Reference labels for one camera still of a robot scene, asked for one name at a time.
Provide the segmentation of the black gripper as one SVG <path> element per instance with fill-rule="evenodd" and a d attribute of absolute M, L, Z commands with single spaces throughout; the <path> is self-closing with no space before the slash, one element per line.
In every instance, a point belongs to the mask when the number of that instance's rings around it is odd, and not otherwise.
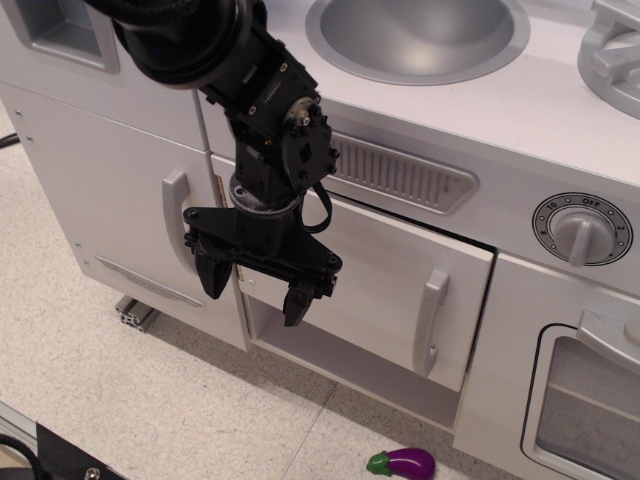
<path fill-rule="evenodd" d="M 185 245 L 205 293 L 218 299 L 234 265 L 245 266 L 289 283 L 284 325 L 300 324 L 314 298 L 333 294 L 342 260 L 315 235 L 330 225 L 332 209 L 313 226 L 302 221 L 302 208 L 280 216 L 255 216 L 239 208 L 189 207 Z"/>

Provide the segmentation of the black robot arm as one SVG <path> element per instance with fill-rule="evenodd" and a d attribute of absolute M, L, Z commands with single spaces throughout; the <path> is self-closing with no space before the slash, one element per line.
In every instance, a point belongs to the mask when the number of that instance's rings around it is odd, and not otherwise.
<path fill-rule="evenodd" d="M 204 291 L 218 298 L 234 266 L 283 280 L 283 313 L 298 325 L 330 296 L 342 262 L 306 225 L 304 197 L 331 201 L 323 179 L 338 151 L 315 80 L 272 37 L 261 1 L 97 1 L 138 69 L 221 106 L 236 150 L 228 208 L 191 207 L 184 242 Z"/>

